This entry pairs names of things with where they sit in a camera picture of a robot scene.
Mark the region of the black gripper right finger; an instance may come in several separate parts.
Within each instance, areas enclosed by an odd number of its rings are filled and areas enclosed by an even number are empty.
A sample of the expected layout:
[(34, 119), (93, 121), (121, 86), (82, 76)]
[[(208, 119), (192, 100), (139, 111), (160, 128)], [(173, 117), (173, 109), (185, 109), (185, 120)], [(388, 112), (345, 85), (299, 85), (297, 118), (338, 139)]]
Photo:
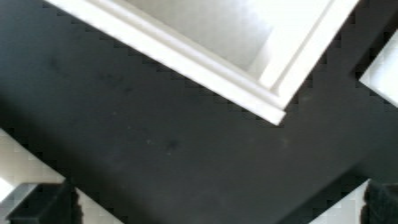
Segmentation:
[(365, 192), (361, 224), (398, 224), (398, 184), (370, 182)]

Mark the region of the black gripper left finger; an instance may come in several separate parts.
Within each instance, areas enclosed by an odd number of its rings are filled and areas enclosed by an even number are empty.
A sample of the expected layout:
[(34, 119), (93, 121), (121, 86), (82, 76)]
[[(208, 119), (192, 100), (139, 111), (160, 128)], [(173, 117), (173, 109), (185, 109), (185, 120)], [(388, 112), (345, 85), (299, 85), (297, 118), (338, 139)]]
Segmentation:
[(75, 187), (63, 183), (22, 183), (0, 201), (0, 224), (80, 224)]

